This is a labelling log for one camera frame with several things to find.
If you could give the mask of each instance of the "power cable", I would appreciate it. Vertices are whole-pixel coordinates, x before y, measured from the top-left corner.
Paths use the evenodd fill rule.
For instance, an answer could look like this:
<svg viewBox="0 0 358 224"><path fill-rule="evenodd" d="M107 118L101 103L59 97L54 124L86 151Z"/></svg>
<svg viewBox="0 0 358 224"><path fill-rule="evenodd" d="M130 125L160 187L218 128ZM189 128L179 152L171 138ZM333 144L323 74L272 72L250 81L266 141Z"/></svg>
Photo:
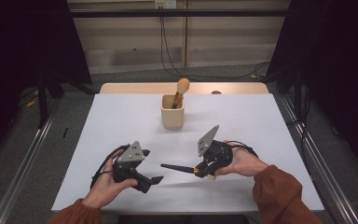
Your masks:
<svg viewBox="0 0 358 224"><path fill-rule="evenodd" d="M199 80L196 79L196 77L210 77L210 78L227 78L227 79L235 79L235 78L241 78L241 77L248 77L250 75L253 75L254 73L256 73L257 70L261 69L262 67L264 67L266 64L268 64L269 62L262 62L262 63L258 63L255 65L254 67L254 70L250 73L247 73L245 75L241 75L241 76L236 76L236 77L220 77L220 76L196 76L196 75L183 75L182 73L180 73L176 68L175 66L173 65L172 63L172 59L171 59L171 54L168 50L168 42L167 42L167 37L166 37L166 34L165 34L165 22L164 22L164 18L163 17L160 17L160 31L161 31L161 63L162 63L162 66L164 68L164 70L172 75L172 76L175 76L175 77L187 77L189 79L192 79L192 80L195 80L195 81L198 81L200 82ZM168 59L170 61L170 64L171 64L171 67L173 68L173 70L177 73L177 74L174 74L172 72L170 72L167 67L165 66L165 63L164 63L164 60L163 60L163 46L164 46L164 43L165 43L165 49L166 49L166 52L167 52L167 55L168 55Z"/></svg>

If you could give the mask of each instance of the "wall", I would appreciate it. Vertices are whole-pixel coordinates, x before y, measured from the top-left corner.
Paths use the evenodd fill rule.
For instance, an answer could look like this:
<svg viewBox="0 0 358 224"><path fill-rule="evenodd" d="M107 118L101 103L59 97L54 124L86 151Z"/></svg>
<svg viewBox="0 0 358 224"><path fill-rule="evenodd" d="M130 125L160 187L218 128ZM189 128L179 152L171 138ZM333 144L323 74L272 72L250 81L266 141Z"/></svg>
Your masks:
<svg viewBox="0 0 358 224"><path fill-rule="evenodd" d="M71 9L152 9L154 1L68 0ZM289 0L178 0L177 8L288 8ZM91 73L162 68L160 18L74 19ZM164 18L175 67L270 61L283 18ZM163 60L169 63L165 49Z"/></svg>

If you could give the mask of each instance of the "aluminum rail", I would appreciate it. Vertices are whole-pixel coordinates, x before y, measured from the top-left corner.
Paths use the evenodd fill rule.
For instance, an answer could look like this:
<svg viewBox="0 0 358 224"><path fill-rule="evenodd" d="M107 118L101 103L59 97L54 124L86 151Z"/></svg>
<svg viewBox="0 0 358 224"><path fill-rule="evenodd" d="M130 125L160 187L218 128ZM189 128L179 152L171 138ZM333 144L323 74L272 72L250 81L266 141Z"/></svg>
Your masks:
<svg viewBox="0 0 358 224"><path fill-rule="evenodd" d="M296 114L294 112L294 106L289 97L283 96L282 98L283 104L289 113L292 120L296 120ZM302 136L305 127L304 123L298 123L296 125L296 129L298 134ZM338 182L334 178L333 174L330 172L322 154L320 153L319 149L316 147L315 142L313 141L312 137L310 136L309 132L305 132L304 135L304 144L306 149L308 150L313 162L316 165L321 177L327 186L327 189L330 192L330 195L333 197L336 206L341 213L342 217L345 219L345 222L348 224L355 224L358 223L358 217L356 216L351 202L348 200L345 193L342 191L341 187L339 186Z"/></svg>
<svg viewBox="0 0 358 224"><path fill-rule="evenodd" d="M50 128L54 115L57 113L59 104L60 100L56 100L51 110L51 114L48 117L48 120L43 125L43 127L37 131L34 141L29 147L28 152L25 155L25 158L22 161L19 170L11 181L7 192L5 193L4 197L0 202L0 224L4 224L7 221L11 209L13 208L14 203L16 202L20 194L25 179L32 168L34 159L37 156L37 152L39 151L39 148L42 146L46 135L48 134L48 129Z"/></svg>

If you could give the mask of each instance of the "orange sleeve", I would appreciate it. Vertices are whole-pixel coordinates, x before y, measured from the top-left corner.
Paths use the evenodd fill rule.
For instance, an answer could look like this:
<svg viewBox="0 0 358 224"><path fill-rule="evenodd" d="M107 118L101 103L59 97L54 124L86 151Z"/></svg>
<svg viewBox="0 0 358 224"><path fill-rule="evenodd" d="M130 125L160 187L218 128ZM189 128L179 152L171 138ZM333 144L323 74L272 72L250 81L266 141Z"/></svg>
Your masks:
<svg viewBox="0 0 358 224"><path fill-rule="evenodd" d="M81 203L82 199L62 209L54 215L48 224L102 224L102 213L99 208L88 208Z"/></svg>
<svg viewBox="0 0 358 224"><path fill-rule="evenodd" d="M270 165L255 176L253 195L263 223L322 223L301 201L301 184Z"/></svg>

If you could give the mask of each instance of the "wooden pen holder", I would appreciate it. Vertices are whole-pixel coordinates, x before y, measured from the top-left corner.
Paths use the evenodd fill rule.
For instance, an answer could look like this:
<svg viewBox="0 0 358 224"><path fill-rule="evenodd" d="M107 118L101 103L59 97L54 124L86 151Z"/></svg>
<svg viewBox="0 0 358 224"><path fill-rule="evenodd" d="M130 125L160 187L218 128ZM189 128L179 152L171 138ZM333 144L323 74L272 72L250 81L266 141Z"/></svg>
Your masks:
<svg viewBox="0 0 358 224"><path fill-rule="evenodd" d="M168 129L181 128L185 121L185 101L182 100L176 109L172 109L175 94L164 94L161 98L162 125Z"/></svg>

